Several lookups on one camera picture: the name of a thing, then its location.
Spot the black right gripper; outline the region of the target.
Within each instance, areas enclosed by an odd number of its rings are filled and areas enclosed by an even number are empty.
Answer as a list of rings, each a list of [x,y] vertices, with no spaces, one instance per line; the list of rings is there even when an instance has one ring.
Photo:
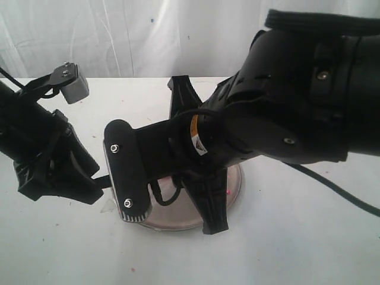
[[[296,137],[260,113],[257,90],[232,94],[238,74],[217,84],[202,101],[188,75],[173,76],[167,123],[166,174],[182,182],[202,218],[202,232],[229,229],[227,170],[257,156],[294,163]]]

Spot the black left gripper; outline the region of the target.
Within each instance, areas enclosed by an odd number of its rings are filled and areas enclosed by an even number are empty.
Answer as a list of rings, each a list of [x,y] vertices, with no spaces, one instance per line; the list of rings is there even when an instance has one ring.
[[[17,137],[14,169],[19,193],[32,201],[62,197],[88,205],[103,196],[89,178],[100,167],[60,110],[13,108],[11,130]]]

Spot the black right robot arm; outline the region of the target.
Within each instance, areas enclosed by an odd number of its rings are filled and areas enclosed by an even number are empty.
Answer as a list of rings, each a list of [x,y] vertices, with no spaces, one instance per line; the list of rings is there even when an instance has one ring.
[[[175,176],[207,235],[228,229],[227,168],[266,156],[295,169],[379,155],[379,20],[271,9],[241,69],[202,101],[175,76]]]

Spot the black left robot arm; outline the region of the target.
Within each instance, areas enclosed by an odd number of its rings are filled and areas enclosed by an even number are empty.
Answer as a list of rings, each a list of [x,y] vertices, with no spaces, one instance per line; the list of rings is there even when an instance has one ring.
[[[13,91],[1,83],[1,153],[14,163],[18,192],[33,201],[56,196],[94,204],[103,195],[92,178],[99,165],[68,118],[38,103],[59,93],[69,104],[85,99],[89,86],[79,65],[66,62],[26,85],[3,69],[1,74],[20,88]]]

